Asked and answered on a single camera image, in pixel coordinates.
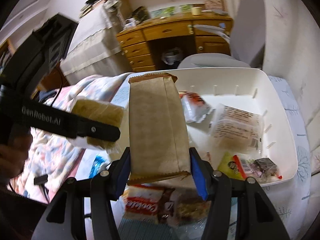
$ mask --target kraft paper package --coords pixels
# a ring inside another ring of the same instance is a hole
[[[167,73],[129,79],[128,185],[190,174],[188,132],[176,80]]]

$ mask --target human hand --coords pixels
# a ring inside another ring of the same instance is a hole
[[[11,179],[22,173],[31,143],[32,135],[28,134],[16,137],[11,146],[0,144],[1,176]]]

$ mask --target red package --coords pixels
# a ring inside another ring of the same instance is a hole
[[[173,188],[129,186],[123,194],[125,203],[124,218],[151,222],[167,223],[173,216],[174,202],[170,201]]]
[[[164,192],[162,187],[129,186],[124,192],[124,218],[157,224],[159,200]]]

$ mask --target snack bag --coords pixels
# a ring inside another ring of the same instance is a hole
[[[249,155],[241,153],[226,152],[218,171],[232,179],[245,180],[247,177],[254,177],[260,183],[267,182],[272,176],[282,179],[277,165],[269,158],[254,160]]]
[[[211,201],[201,198],[190,198],[178,203],[177,218],[179,224],[194,223],[208,216]]]
[[[171,200],[174,188],[128,186],[123,194],[124,218],[154,224],[165,224],[173,217],[175,202]]]
[[[247,177],[254,177],[259,182],[266,181],[266,176],[259,166],[247,154],[225,152],[218,166],[218,171],[223,172],[231,179],[245,180]]]
[[[201,123],[206,115],[210,114],[213,109],[197,93],[179,91],[179,96],[186,123]]]
[[[258,114],[220,104],[214,113],[211,135],[215,147],[259,158],[262,152],[263,120]]]
[[[276,176],[278,179],[282,179],[278,166],[275,165],[269,158],[261,158],[255,160],[254,164],[256,164],[260,168],[261,172],[263,172],[265,176]]]

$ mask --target blue gripper pad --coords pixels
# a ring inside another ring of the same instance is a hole
[[[202,197],[203,200],[206,201],[209,195],[206,188],[206,183],[207,183],[206,179],[204,178],[204,175],[199,166],[199,161],[196,159],[196,157],[193,154],[190,154],[190,157],[191,157],[191,174],[193,177],[193,181],[196,184],[198,195]]]

